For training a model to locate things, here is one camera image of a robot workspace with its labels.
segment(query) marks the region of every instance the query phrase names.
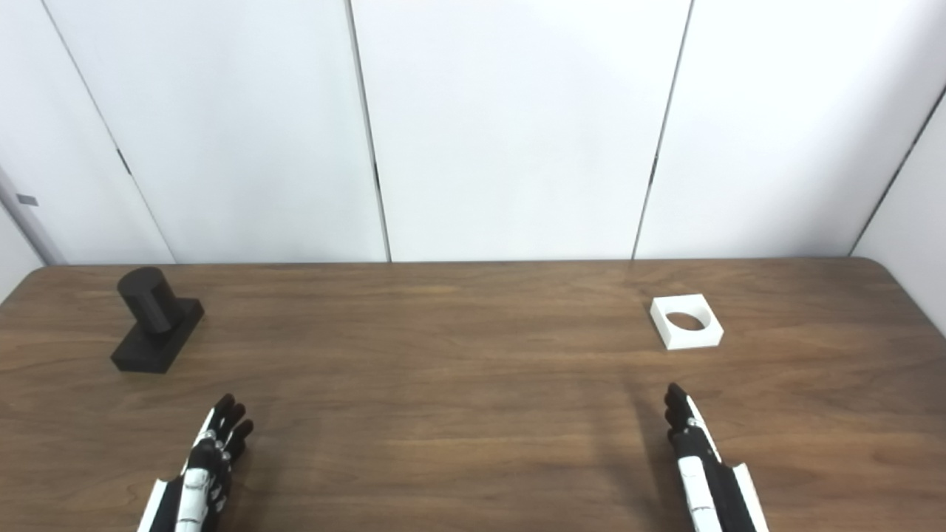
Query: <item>black block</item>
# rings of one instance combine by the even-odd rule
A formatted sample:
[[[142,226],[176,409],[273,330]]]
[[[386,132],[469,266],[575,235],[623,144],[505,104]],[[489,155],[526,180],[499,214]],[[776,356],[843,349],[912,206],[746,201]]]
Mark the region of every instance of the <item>black block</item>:
[[[140,323],[134,325],[118,349],[112,362],[122,371],[167,373],[181,347],[203,317],[203,306],[197,299],[178,298],[176,305],[183,319],[167,332],[145,332]]]

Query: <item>wood grain surface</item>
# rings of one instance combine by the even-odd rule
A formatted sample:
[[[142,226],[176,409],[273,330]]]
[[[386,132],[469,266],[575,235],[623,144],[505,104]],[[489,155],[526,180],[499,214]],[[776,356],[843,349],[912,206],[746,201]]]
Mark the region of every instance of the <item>wood grain surface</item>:
[[[0,307],[0,529],[131,531],[224,392],[224,532],[690,530],[661,399],[697,400],[774,532],[946,529],[946,342],[863,259],[167,266],[207,315],[122,374],[129,267]],[[667,352],[654,296],[726,335]]]

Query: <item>white wall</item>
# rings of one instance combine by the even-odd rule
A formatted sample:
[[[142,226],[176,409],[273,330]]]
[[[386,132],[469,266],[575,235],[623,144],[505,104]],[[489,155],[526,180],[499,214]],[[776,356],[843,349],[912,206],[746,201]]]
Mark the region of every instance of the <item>white wall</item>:
[[[0,0],[0,193],[53,262],[172,261],[39,0]]]
[[[854,254],[880,262],[946,334],[946,105],[940,103]]]
[[[941,0],[696,0],[636,257],[846,255],[946,84]]]
[[[385,260],[344,0],[47,0],[181,262]]]
[[[393,259],[630,258],[688,7],[354,2]]]
[[[26,243],[7,210],[0,205],[0,302],[20,281],[43,264]]]

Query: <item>white block with hole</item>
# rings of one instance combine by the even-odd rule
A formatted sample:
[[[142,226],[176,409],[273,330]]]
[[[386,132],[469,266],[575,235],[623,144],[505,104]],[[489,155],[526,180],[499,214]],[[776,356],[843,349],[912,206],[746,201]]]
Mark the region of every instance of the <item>white block with hole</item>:
[[[703,324],[700,330],[686,330],[671,323],[667,314],[682,312]],[[690,349],[694,347],[718,346],[723,339],[723,326],[712,313],[710,304],[702,293],[655,297],[651,303],[651,318],[660,332],[660,338],[668,349]]]

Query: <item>robotic hand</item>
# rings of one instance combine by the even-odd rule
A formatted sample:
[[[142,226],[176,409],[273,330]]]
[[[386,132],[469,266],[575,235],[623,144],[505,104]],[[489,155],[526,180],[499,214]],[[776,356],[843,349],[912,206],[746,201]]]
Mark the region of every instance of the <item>robotic hand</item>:
[[[693,399],[675,382],[664,396],[667,436],[696,532],[768,532],[749,468],[723,463]]]
[[[214,532],[230,494],[230,471],[253,422],[230,394],[207,414],[181,474],[154,483],[138,532]]]

